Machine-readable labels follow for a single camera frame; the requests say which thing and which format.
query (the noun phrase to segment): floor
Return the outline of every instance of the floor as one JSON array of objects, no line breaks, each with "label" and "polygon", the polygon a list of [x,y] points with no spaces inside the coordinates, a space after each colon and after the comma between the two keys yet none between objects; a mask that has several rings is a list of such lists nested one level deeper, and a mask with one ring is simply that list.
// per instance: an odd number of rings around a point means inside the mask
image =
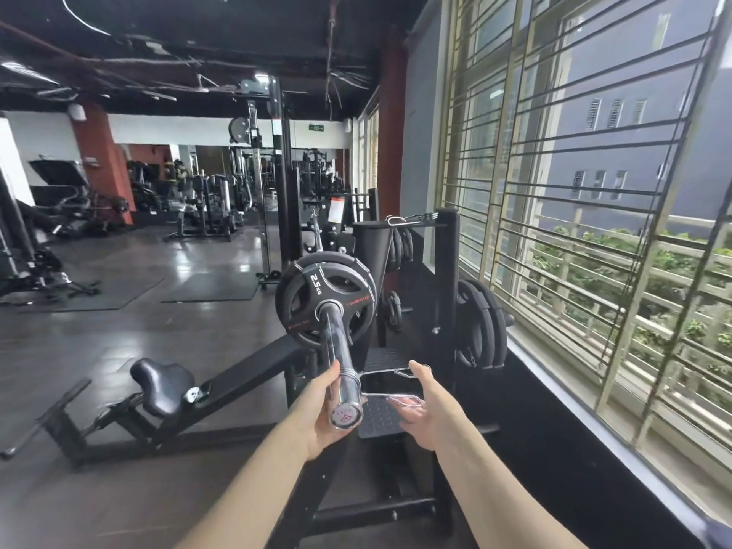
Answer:
[{"label": "floor", "polygon": [[[22,314],[0,308],[0,440],[10,442],[79,378],[93,384],[69,406],[86,424],[105,403],[134,392],[131,363],[142,356],[177,361],[197,380],[241,360],[283,334],[273,290],[249,302],[161,304],[170,289],[208,271],[261,269],[257,230],[231,244],[165,244],[147,228],[109,239],[54,248],[73,279],[121,277],[163,281],[122,310]],[[276,422],[286,412],[282,377],[227,406],[202,427]],[[123,438],[112,427],[100,441]],[[166,549],[211,507],[252,447],[200,452],[69,470],[47,435],[0,464],[0,547],[27,549]],[[363,458],[353,454],[324,506],[370,498]],[[433,535],[428,521],[395,523],[306,539],[301,547],[473,547],[463,527],[453,539]]]}]

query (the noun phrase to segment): red column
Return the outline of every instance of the red column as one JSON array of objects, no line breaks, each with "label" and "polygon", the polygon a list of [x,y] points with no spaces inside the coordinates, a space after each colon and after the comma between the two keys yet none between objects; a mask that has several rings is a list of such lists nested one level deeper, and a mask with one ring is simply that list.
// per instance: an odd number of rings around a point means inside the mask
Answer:
[{"label": "red column", "polygon": [[[71,120],[74,136],[79,146],[81,158],[95,158],[97,165],[84,164],[87,179],[93,189],[107,196],[122,196],[130,202],[130,210],[135,210],[133,191],[127,176],[127,165],[122,149],[112,138],[109,119],[105,110],[93,101],[82,101],[87,114],[86,121]],[[132,223],[129,213],[124,221]]]},{"label": "red column", "polygon": [[381,45],[379,84],[379,213],[399,215],[402,188],[402,147],[406,92],[407,50],[396,27],[384,35]]}]

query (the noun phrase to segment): left hand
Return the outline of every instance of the left hand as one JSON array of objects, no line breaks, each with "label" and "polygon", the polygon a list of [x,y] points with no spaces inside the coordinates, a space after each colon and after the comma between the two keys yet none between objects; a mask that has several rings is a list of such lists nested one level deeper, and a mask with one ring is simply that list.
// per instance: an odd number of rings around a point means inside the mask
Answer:
[{"label": "left hand", "polygon": [[340,441],[351,430],[338,430],[330,423],[330,399],[328,387],[338,380],[340,362],[311,380],[305,390],[297,397],[288,419],[297,424],[298,432],[305,436],[307,460],[315,460],[328,445]]}]

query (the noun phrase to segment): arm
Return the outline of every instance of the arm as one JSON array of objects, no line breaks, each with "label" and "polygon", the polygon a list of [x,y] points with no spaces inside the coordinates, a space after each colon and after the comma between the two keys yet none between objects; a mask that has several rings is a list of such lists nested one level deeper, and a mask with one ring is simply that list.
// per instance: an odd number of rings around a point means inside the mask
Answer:
[{"label": "arm", "polygon": [[409,363],[425,408],[398,409],[404,429],[434,450],[481,548],[586,549],[529,495],[429,368]]},{"label": "arm", "polygon": [[326,390],[338,377],[337,361],[313,379],[288,416],[262,441],[204,519],[176,549],[264,547],[303,465],[348,431],[330,425]]}]

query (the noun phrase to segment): ceiling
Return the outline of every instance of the ceiling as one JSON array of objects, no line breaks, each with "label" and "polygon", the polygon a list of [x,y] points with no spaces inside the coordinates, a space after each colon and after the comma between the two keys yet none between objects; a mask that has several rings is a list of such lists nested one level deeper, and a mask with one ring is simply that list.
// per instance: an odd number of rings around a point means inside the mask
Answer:
[{"label": "ceiling", "polygon": [[[245,107],[241,83],[265,72],[294,119],[357,116],[379,82],[384,32],[409,31],[426,1],[4,0],[0,63],[59,84],[0,67],[0,109],[79,93],[115,112],[230,116]],[[58,87],[72,90],[39,100]]]}]

